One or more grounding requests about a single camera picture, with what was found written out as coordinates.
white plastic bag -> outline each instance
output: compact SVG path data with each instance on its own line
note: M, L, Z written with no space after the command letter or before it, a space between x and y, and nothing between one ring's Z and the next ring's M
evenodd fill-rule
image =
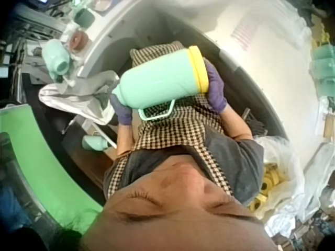
M328 184L330 175L335 170L333 158L334 144L325 143L305 168L305 196L298 214L303 223L312 217L321 206L319 198Z
M39 99L49 107L81 115L104 126L111 121L114 109L108 96L104 104L97 96L107 93L107 81L118 79L115 72L107 71L89 79L76 79L73 87L66 83L50 84L40 90Z
M262 7L257 7L255 13L263 15L271 29L297 49L311 40L312 33L306 21L289 2L286 0L259 0L259 2Z
M264 147L264 163L276 163L284 181L269 192L268 200L255 211L255 216L264 222L270 237L277 233L289 237L304 196L305 179L299 157L286 139L267 136L256 142Z

forehead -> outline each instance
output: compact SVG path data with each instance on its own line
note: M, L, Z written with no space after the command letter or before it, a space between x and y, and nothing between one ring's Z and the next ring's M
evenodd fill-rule
M268 246L270 241L255 223L206 214L197 218L174 215L137 224L102 215L83 238L83 243L94 251L111 247L116 250L253 250L251 247L262 243Z

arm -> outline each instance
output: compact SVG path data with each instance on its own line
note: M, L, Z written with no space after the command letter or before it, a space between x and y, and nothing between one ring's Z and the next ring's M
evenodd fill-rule
M118 157L129 152L134 145L134 137L132 135L132 109L120 103L117 96L112 94L109 98L111 106L117 115L119 126L117 133L117 149Z
M222 127L227 135L234 140L252 140L252 133L243 119L230 107L220 113Z
M222 127L227 135L234 140L252 140L252 134L247 124L227 103L224 94L225 84L218 71L208 60L205 60L205 65L209 80L207 99L213 110L220 115Z
M132 135L132 126L119 124L117 134L117 156L121 156L131 150L134 145L134 137Z

bottle handle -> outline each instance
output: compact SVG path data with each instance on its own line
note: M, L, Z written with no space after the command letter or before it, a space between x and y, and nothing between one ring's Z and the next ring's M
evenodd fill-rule
M169 108L169 110L167 111L167 113L162 114L162 115L158 115L158 116L154 116L154 117L150 117L150 118L148 118L148 117L144 114L144 110L143 110L143 109L139 109L139 110L138 110L138 113L139 113L139 115L140 115L140 118L141 118L143 121L150 121L150 120L154 120L154 119L165 118L165 117L168 117L168 116L171 115L175 102L176 102L176 100L173 99L173 100L171 101L170 108Z

checkered apron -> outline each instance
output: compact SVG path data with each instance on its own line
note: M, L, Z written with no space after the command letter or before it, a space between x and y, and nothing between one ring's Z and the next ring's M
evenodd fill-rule
M183 46L179 42L173 42L172 44L155 45L140 51L133 51L131 52L133 66L182 48ZM165 103L150 107L145 110L146 116L165 114L169 106L169 103ZM193 147L206 164L211 180L227 194L233 196L224 173L205 145L205 126L224 134L221 120L209 105L205 95L199 94L179 99L169 117L142 122L139 127L139 139L133 146L132 152L144 149L163 149L176 145ZM108 188L108 197L120 189L120 180L128 157L129 155L121 157L114 169Z

